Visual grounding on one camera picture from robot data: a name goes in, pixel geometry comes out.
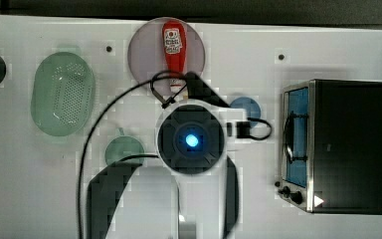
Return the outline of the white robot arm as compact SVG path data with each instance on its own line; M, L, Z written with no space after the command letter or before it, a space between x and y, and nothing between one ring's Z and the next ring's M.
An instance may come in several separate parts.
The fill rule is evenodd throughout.
M87 239L227 239L239 183L229 157L242 109L184 100L164 110L155 150L118 158L89 183Z

